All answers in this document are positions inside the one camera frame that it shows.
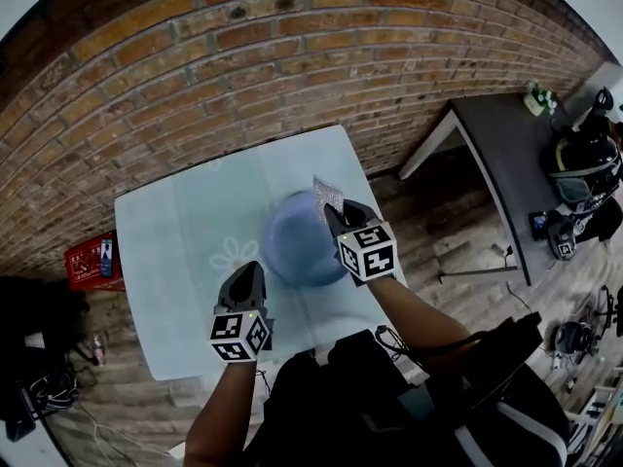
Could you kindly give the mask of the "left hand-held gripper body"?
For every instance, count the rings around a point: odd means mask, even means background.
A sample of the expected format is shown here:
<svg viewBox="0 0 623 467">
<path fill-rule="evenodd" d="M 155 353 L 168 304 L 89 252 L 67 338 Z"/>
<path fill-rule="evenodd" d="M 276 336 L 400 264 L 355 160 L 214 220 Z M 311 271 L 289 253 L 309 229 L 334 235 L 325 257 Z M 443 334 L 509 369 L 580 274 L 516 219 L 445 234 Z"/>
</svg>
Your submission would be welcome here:
<svg viewBox="0 0 623 467">
<path fill-rule="evenodd" d="M 213 312 L 209 344 L 223 362 L 256 362 L 261 352 L 273 349 L 274 321 L 264 301 L 222 299 Z"/>
</svg>

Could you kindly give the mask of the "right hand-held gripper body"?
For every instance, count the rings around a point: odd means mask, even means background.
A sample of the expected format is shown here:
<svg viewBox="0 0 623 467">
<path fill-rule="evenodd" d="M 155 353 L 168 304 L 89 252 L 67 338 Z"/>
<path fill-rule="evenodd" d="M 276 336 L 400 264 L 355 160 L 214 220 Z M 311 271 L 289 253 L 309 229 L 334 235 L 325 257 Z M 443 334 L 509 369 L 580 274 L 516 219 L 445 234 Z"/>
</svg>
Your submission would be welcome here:
<svg viewBox="0 0 623 467">
<path fill-rule="evenodd" d="M 394 275 L 397 241 L 388 222 L 342 233 L 337 244 L 342 265 L 359 282 Z"/>
</svg>

